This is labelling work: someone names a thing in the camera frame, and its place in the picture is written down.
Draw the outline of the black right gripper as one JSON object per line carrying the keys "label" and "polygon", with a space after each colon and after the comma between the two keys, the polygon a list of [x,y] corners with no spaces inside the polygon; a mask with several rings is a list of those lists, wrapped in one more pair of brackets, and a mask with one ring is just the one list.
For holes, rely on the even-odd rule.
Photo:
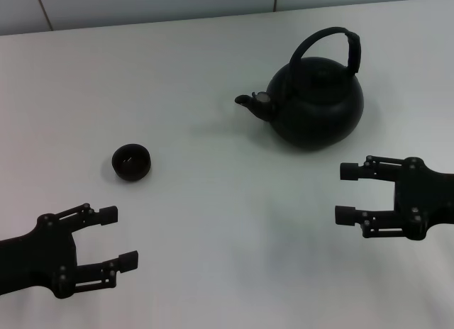
{"label": "black right gripper", "polygon": [[362,166],[340,164],[340,179],[395,182],[394,211],[336,206],[337,225],[358,224],[364,238],[423,240],[430,228],[453,224],[453,174],[429,169],[421,158],[405,160],[368,155]]}

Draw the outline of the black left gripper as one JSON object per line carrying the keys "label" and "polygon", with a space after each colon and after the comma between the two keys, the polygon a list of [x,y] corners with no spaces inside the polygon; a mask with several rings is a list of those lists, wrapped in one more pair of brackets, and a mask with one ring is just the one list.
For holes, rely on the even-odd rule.
{"label": "black left gripper", "polygon": [[83,203],[66,211],[41,215],[31,232],[1,241],[1,294],[33,286],[49,289],[56,298],[113,289],[117,274],[138,268],[138,251],[96,264],[77,266],[76,245],[60,221],[80,225],[108,225],[118,221],[118,208],[95,211]]}

